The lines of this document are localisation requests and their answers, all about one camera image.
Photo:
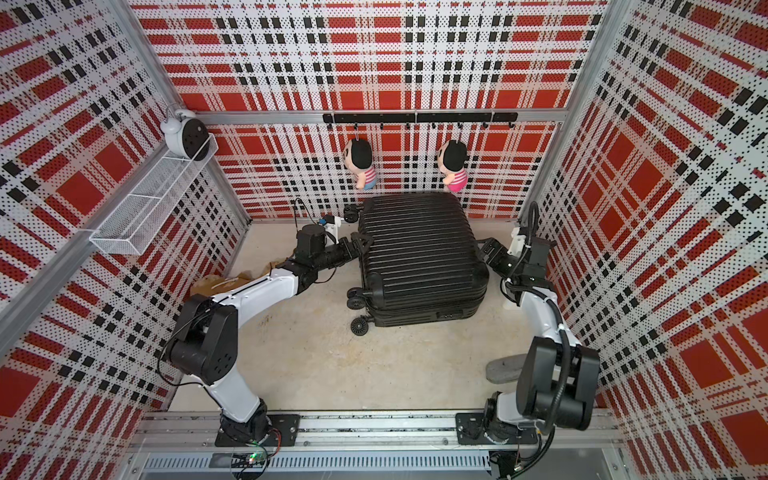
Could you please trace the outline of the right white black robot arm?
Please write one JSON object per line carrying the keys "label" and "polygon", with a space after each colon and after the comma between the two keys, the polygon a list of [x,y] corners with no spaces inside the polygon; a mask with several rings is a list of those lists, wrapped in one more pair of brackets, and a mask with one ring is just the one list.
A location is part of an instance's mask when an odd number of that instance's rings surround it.
{"label": "right white black robot arm", "polygon": [[551,247],[538,237],[524,240],[515,252],[496,239],[482,242],[482,258],[500,276],[502,295],[522,309],[533,331],[526,354],[487,365],[493,383],[501,383],[505,373],[516,375],[514,392],[496,392],[486,401],[480,434],[490,443],[510,442],[524,419],[541,421],[546,434],[557,427],[585,431],[591,423],[599,353],[582,345],[565,323],[547,279]]}

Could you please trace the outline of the black ribbed hard-shell suitcase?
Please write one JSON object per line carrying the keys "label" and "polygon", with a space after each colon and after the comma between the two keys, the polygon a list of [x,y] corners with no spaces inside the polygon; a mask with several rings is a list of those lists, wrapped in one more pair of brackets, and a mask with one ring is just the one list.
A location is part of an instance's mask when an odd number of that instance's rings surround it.
{"label": "black ribbed hard-shell suitcase", "polygon": [[489,273],[460,201],[448,192],[369,198],[345,212],[364,243],[362,285],[347,306],[364,309],[350,329],[463,320],[484,300]]}

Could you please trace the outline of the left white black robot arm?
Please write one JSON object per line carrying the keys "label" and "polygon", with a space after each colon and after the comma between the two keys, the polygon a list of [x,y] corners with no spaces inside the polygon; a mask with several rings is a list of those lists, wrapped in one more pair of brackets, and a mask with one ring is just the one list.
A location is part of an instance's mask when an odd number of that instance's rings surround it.
{"label": "left white black robot arm", "polygon": [[193,379],[217,403],[220,433],[235,445],[262,445],[274,430],[265,401],[237,368],[239,330],[257,314],[293,298],[333,270],[367,253],[374,240],[354,232],[333,238],[317,224],[296,235],[293,254],[267,274],[228,292],[195,294],[183,305],[160,359]]}

